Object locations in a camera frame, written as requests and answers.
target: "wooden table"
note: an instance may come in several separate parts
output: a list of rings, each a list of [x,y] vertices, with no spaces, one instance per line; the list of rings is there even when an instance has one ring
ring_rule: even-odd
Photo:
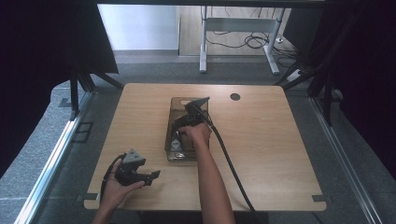
[[[238,93],[240,100],[230,95]],[[322,211],[325,202],[285,93],[275,86],[127,84],[111,123],[88,193],[99,193],[108,165],[134,148],[146,164],[139,173],[161,170],[150,187],[128,195],[120,208],[201,210],[196,162],[174,164],[164,143],[172,97],[210,96],[209,114],[218,128],[242,184],[258,211]],[[234,211],[245,203],[214,134],[213,157]],[[97,200],[85,200],[88,209]]]

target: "black hole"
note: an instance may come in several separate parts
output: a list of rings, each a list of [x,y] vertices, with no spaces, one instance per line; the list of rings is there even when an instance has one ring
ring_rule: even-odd
[[[238,101],[239,99],[241,99],[241,96],[238,93],[233,93],[230,95],[230,97],[234,101]]]

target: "white wall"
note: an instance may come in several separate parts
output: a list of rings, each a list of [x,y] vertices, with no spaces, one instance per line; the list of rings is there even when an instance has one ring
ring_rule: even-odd
[[[178,7],[98,7],[113,50],[178,49]]]

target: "hand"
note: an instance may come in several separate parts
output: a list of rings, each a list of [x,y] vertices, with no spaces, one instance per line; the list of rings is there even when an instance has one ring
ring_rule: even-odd
[[[115,173],[121,164],[121,160],[118,160],[111,170],[110,175],[107,178],[105,192],[103,195],[102,202],[99,205],[99,209],[93,219],[92,224],[108,224],[111,221],[114,211],[125,199],[125,196],[135,189],[140,189],[145,186],[144,181],[139,181],[130,186],[123,186],[115,178]]]
[[[115,178],[115,173],[119,168],[121,160],[118,160],[111,170],[110,175],[108,176],[105,192],[103,195],[101,206],[104,206],[108,209],[116,209],[122,201],[125,199],[126,195],[135,190],[140,189],[145,186],[144,181],[139,181],[133,183],[130,186],[123,186],[122,184],[117,181]]]
[[[193,144],[206,144],[209,146],[209,138],[212,130],[206,122],[200,123],[196,126],[185,126],[178,129],[181,133],[185,133]]]

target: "black curtain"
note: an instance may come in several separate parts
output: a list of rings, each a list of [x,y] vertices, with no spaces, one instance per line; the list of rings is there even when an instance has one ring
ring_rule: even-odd
[[[95,4],[0,5],[2,176],[42,118],[52,89],[80,73],[118,73]]]
[[[396,14],[371,0],[331,66],[341,109],[396,178]]]

